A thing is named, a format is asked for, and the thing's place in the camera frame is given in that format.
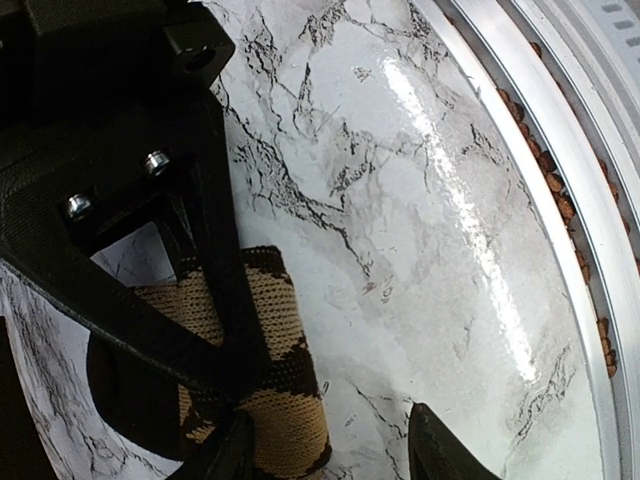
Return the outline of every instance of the silver bolt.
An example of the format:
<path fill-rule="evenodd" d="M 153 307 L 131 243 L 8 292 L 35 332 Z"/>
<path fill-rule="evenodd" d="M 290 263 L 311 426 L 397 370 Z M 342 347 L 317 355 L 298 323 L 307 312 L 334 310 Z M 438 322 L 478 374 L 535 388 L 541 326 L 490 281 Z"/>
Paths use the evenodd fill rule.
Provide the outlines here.
<path fill-rule="evenodd" d="M 67 200 L 67 217 L 74 222 L 82 220 L 92 209 L 91 200 L 80 193 Z"/>
<path fill-rule="evenodd" d="M 171 163 L 169 157 L 157 150 L 147 155 L 147 159 L 144 162 L 144 170 L 150 177 L 157 177 L 167 169 L 169 163 Z"/>

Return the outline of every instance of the brown knitted fabric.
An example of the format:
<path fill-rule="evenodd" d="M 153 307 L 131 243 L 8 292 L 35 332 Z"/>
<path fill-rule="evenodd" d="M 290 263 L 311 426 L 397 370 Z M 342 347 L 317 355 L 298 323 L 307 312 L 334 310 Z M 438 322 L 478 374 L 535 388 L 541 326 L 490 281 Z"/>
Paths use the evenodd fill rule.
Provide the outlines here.
<path fill-rule="evenodd" d="M 238 405 L 179 386 L 185 451 L 202 443 L 224 412 L 241 409 L 255 422 L 258 478 L 320 478 L 319 470 L 331 455 L 329 432 L 293 284 L 274 247 L 245 250 L 243 260 L 271 355 L 271 370 L 260 388 Z M 136 292 L 185 328 L 221 344 L 222 329 L 202 271 L 192 271 L 175 284 L 142 287 Z"/>

